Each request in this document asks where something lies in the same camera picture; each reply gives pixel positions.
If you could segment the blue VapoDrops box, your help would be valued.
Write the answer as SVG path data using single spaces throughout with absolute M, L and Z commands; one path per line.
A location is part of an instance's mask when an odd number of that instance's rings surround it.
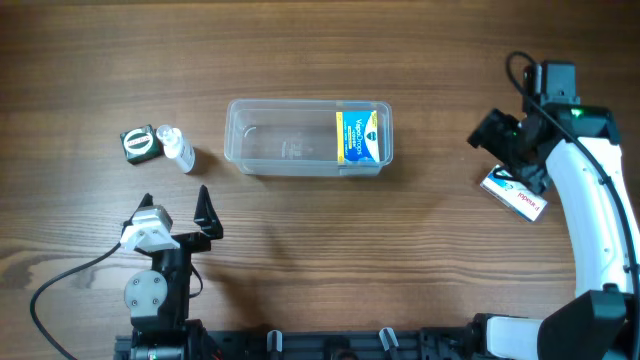
M 341 111 L 335 118 L 339 163 L 380 161 L 376 110 Z

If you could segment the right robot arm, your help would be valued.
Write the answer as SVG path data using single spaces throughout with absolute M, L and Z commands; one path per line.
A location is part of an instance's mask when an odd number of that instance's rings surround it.
M 486 315 L 484 354 L 503 359 L 636 359 L 639 229 L 622 174 L 619 134 L 602 107 L 549 105 L 523 120 L 494 109 L 468 138 L 501 166 L 486 182 L 531 216 L 555 187 L 569 231 L 575 298 L 542 320 Z

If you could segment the white Panadol box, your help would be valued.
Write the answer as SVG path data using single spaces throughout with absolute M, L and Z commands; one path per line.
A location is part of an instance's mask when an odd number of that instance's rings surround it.
M 531 192 L 522 183 L 512 180 L 509 172 L 496 165 L 480 186 L 503 205 L 528 222 L 535 222 L 544 211 L 547 201 Z

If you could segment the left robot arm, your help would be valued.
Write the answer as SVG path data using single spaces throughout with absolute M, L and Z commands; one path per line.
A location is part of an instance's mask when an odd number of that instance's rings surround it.
M 166 209 L 145 195 L 123 226 L 119 244 L 151 259 L 151 268 L 127 282 L 124 302 L 133 326 L 131 359 L 221 359 L 222 351 L 203 323 L 189 318 L 195 295 L 190 279 L 199 273 L 192 255 L 208 252 L 224 236 L 209 191 L 201 186 L 194 213 L 195 232 L 173 235 Z

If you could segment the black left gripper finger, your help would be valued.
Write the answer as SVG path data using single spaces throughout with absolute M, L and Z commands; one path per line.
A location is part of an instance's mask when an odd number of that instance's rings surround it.
M 206 236 L 222 236 L 223 226 L 213 207 L 209 190 L 205 185 L 199 189 L 196 209 L 194 213 L 194 223 Z
M 144 207 L 148 207 L 148 206 L 152 206 L 153 205 L 153 196 L 150 193 L 146 193 L 141 202 L 139 203 L 138 207 L 134 210 L 134 212 L 137 212 L 140 208 L 144 208 Z M 134 215 L 131 215 L 131 217 L 125 221 L 125 224 L 131 224 L 132 220 L 133 220 Z

